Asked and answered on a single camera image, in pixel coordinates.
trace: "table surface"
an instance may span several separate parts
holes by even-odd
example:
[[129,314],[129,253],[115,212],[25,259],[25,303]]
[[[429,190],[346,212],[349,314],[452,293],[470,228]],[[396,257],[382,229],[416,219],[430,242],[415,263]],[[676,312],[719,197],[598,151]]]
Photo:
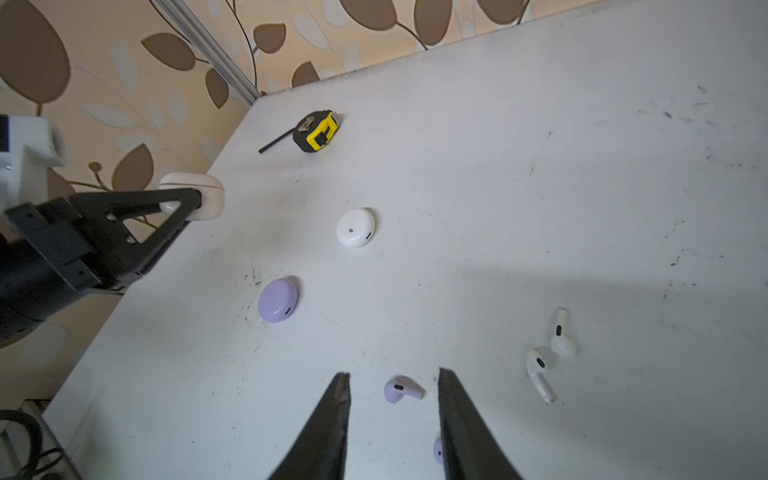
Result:
[[[227,208],[133,285],[45,414],[85,478],[267,478],[336,372],[347,478],[441,478],[454,369],[535,478],[768,467],[768,5],[615,2],[263,98]],[[313,110],[304,154],[257,149]],[[338,219],[368,207],[371,242]],[[259,318],[276,278],[285,322]],[[558,306],[580,352],[525,373]],[[427,390],[385,402],[390,377]]]

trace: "cable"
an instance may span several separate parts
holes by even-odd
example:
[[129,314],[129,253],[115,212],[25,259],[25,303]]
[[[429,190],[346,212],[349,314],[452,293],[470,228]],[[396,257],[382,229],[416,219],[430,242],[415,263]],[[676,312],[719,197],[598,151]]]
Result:
[[286,133],[284,133],[284,134],[280,135],[278,138],[276,138],[276,139],[272,140],[270,143],[268,143],[268,144],[264,145],[263,147],[261,147],[261,148],[259,149],[259,153],[260,153],[260,154],[264,153],[264,152],[266,151],[266,149],[267,149],[267,148],[269,148],[269,147],[273,146],[274,144],[276,144],[277,142],[281,141],[282,139],[284,139],[285,137],[287,137],[288,135],[290,135],[290,134],[292,134],[292,133],[293,133],[293,129],[291,128],[291,129],[290,129],[290,130],[288,130]]
[[[27,436],[29,437],[29,456],[26,465],[21,467],[16,472],[16,475],[0,478],[0,480],[32,480],[37,475],[53,468],[64,458],[64,449],[61,447],[42,451],[43,432],[40,424],[32,415],[21,410],[0,410],[0,420],[8,420],[9,422],[20,424],[27,431]],[[38,463],[53,453],[58,453],[58,457],[47,465],[38,468]]]

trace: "tape measure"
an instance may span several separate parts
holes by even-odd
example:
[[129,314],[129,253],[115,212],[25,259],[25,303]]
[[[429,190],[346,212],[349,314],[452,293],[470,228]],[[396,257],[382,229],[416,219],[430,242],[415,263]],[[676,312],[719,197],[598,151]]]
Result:
[[293,134],[293,141],[303,151],[316,152],[331,141],[337,130],[339,130],[339,119],[333,111],[314,111],[302,118],[294,128],[259,149],[259,153],[264,153],[266,149],[291,134]]

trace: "white earbud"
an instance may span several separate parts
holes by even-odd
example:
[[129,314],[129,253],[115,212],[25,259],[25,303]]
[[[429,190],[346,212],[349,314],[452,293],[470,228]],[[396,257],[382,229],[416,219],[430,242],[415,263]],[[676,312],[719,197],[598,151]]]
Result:
[[[193,188],[200,192],[200,206],[187,217],[187,220],[210,220],[224,211],[224,185],[218,178],[206,174],[177,172],[161,178],[159,190],[174,188]],[[179,207],[179,202],[163,202],[160,209],[170,216]]]
[[384,385],[384,398],[387,402],[397,403],[403,395],[421,400],[424,397],[424,392],[414,386],[406,385],[406,382],[400,382],[398,379],[389,380]]
[[371,240],[376,220],[365,208],[347,212],[336,225],[336,238],[347,248],[360,248]]
[[432,453],[435,454],[435,460],[442,465],[443,459],[442,459],[442,438],[438,437],[435,440],[435,443],[432,445]]
[[528,355],[525,358],[525,369],[528,370],[528,376],[531,377],[531,382],[536,391],[541,396],[541,399],[549,405],[557,398],[552,392],[552,388],[547,383],[547,380],[541,374],[549,370],[549,366],[544,361],[544,356],[536,348],[532,348],[528,351]]
[[554,335],[549,341],[549,347],[559,356],[574,356],[577,351],[576,343],[565,333],[566,320],[568,320],[568,311],[559,309],[558,319],[554,324]]

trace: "leaf pattern wallpaper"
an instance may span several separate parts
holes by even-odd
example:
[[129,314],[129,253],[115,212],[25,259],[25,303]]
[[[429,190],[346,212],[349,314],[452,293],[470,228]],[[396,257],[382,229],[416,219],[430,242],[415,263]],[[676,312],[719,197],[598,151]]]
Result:
[[[48,196],[60,197],[206,172],[248,105],[149,0],[0,0],[0,111],[61,130],[68,165],[48,171]],[[161,219],[128,227],[142,238]],[[88,296],[54,315],[46,329],[66,340],[49,365],[25,355],[44,330],[0,349],[0,404],[55,392],[118,300]]]
[[263,93],[299,87],[594,1],[185,0]]

